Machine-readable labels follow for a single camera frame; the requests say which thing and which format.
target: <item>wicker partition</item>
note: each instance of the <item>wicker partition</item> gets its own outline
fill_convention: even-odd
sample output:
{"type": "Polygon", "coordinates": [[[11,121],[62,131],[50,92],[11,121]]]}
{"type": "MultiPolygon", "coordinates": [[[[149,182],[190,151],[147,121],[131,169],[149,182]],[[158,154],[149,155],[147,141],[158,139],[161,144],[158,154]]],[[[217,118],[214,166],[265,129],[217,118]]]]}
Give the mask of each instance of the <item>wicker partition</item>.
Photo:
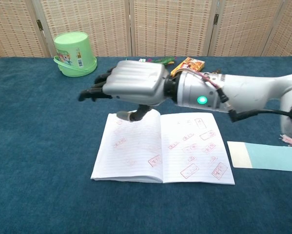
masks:
{"type": "Polygon", "coordinates": [[[128,0],[41,0],[54,38],[82,31],[89,35],[95,56],[129,56],[131,39],[128,0]]]}
{"type": "Polygon", "coordinates": [[[0,0],[0,57],[45,57],[30,1],[0,0]]]}
{"type": "Polygon", "coordinates": [[[263,55],[292,56],[292,0],[288,0],[283,6],[263,55]]]}
{"type": "Polygon", "coordinates": [[[282,0],[221,0],[209,56],[261,56],[282,0]]]}
{"type": "Polygon", "coordinates": [[[130,0],[133,54],[207,55],[214,7],[212,0],[130,0]]]}

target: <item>notebook page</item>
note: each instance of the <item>notebook page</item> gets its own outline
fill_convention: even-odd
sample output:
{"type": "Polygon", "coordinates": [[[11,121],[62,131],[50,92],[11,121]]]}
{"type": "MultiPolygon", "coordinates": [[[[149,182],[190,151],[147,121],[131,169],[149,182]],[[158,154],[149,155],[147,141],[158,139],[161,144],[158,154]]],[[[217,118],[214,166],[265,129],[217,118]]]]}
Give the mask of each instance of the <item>notebook page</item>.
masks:
{"type": "Polygon", "coordinates": [[[136,122],[108,115],[91,179],[124,181],[134,176],[163,180],[160,113],[156,110],[136,122]]]}
{"type": "Polygon", "coordinates": [[[224,142],[210,113],[161,116],[163,182],[234,184],[224,142]]]}

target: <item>robotic arm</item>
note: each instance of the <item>robotic arm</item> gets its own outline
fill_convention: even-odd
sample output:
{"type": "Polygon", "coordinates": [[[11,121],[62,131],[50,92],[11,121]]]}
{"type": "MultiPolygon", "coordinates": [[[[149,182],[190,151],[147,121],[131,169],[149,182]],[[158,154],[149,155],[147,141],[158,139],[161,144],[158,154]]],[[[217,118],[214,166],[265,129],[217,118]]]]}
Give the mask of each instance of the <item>robotic arm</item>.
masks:
{"type": "Polygon", "coordinates": [[[117,98],[139,104],[136,112],[117,116],[139,121],[153,106],[171,98],[177,106],[226,112],[232,122],[260,113],[281,114],[281,130],[292,138],[292,75],[276,78],[197,73],[181,69],[175,77],[163,64],[121,61],[84,90],[79,101],[117,98]],[[280,100],[280,110],[263,110],[270,99],[280,100]]]}

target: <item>table surface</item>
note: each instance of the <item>table surface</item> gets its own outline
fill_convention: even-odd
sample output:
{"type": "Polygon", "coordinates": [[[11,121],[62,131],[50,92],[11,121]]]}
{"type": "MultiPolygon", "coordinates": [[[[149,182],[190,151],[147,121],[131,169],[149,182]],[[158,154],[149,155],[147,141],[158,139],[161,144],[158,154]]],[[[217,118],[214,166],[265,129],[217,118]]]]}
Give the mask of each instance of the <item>table surface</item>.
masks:
{"type": "MultiPolygon", "coordinates": [[[[51,58],[0,58],[0,233],[292,233],[292,172],[232,167],[234,186],[90,179],[107,115],[136,105],[77,98],[124,59],[97,58],[93,73],[69,78],[51,58]]],[[[200,59],[209,72],[292,74],[292,57],[200,59]]],[[[156,109],[198,111],[171,101],[156,109]]],[[[213,114],[226,149],[227,141],[286,145],[277,115],[231,123],[213,114]]]]}

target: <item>green bucket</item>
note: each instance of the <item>green bucket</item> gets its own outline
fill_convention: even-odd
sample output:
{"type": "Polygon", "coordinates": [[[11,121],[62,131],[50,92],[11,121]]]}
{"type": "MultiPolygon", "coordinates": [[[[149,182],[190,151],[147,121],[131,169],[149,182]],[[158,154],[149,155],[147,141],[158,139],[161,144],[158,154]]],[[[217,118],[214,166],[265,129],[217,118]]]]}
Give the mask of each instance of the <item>green bucket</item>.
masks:
{"type": "Polygon", "coordinates": [[[63,33],[54,39],[57,56],[54,62],[68,77],[80,77],[93,72],[97,67],[88,35],[84,32],[63,33]]]}

